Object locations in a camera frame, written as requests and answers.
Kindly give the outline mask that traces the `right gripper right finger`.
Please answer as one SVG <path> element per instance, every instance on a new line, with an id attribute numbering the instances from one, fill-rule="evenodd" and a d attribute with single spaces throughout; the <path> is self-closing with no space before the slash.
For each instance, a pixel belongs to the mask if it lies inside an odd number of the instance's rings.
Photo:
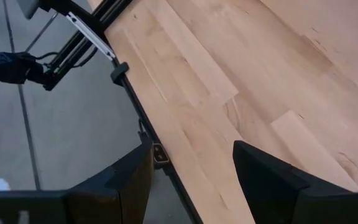
<path id="1" fill-rule="evenodd" d="M 318 195 L 347 192 L 244 141 L 234 141 L 232 158 L 256 224 L 291 223 L 302 190 Z"/>

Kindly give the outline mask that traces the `black table edge rail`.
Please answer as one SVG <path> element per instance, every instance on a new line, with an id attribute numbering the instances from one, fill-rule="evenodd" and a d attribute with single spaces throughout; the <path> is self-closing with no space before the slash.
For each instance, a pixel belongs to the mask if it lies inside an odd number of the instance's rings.
<path id="1" fill-rule="evenodd" d="M 123 62 L 115 59 L 113 62 L 114 68 L 120 63 Z M 140 136 L 146 136 L 153 144 L 159 143 L 163 145 L 128 78 L 128 74 L 133 72 L 136 68 L 136 65 L 129 65 L 129 70 L 123 79 L 124 86 L 122 87 L 125 89 L 138 115 Z M 172 212 L 178 215 L 172 220 L 172 222 L 176 224 L 203 224 L 172 162 L 170 161 L 164 165 L 157 165 L 154 162 L 154 171 L 155 180 L 153 181 L 152 187 L 152 208 L 154 208 L 156 212 L 166 215 L 169 214 L 169 209 L 171 208 Z"/>

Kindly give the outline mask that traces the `small metal bracket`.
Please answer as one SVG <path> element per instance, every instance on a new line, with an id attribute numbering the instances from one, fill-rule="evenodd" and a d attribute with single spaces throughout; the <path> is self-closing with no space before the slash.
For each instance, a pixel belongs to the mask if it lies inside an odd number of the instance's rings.
<path id="1" fill-rule="evenodd" d="M 159 143 L 154 144 L 154 162 L 156 165 L 164 165 L 170 162 L 165 148 Z"/>

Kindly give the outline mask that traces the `black table edge clamp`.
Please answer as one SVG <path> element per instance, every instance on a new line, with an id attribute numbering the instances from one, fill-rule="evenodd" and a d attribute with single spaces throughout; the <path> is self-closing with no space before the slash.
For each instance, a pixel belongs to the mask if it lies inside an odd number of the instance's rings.
<path id="1" fill-rule="evenodd" d="M 126 72 L 129 70 L 127 62 L 118 64 L 110 74 L 111 80 L 114 84 L 124 86 L 123 79 L 126 76 Z"/>

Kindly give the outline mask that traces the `white strip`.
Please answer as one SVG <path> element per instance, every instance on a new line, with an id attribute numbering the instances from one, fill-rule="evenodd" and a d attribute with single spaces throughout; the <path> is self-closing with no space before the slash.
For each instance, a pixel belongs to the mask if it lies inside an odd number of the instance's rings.
<path id="1" fill-rule="evenodd" d="M 66 18 L 110 61 L 113 61 L 116 58 L 113 50 L 83 20 L 72 12 L 69 12 L 66 15 Z"/>

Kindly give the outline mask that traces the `black aluminium frame beam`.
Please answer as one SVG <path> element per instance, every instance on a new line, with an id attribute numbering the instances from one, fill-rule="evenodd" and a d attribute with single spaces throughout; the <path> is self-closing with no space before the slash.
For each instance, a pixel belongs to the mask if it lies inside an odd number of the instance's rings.
<path id="1" fill-rule="evenodd" d="M 44 11 L 53 9 L 65 17 L 69 12 L 74 13 L 112 49 L 108 43 L 105 31 L 132 1 L 102 0 L 93 12 L 86 11 L 72 0 L 40 0 L 40 8 Z M 81 67 L 86 64 L 91 57 L 86 58 L 83 62 L 79 62 L 79 60 L 92 46 L 96 47 L 78 30 L 50 62 L 49 69 L 46 72 L 50 81 L 44 85 L 44 88 L 47 91 L 54 89 L 72 68 Z"/>

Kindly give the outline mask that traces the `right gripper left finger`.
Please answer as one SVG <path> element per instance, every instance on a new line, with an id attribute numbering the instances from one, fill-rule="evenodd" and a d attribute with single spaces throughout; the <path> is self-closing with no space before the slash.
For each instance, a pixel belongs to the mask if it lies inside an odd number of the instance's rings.
<path id="1" fill-rule="evenodd" d="M 144 142 L 70 189 L 70 224 L 143 224 L 154 176 L 154 152 Z"/>

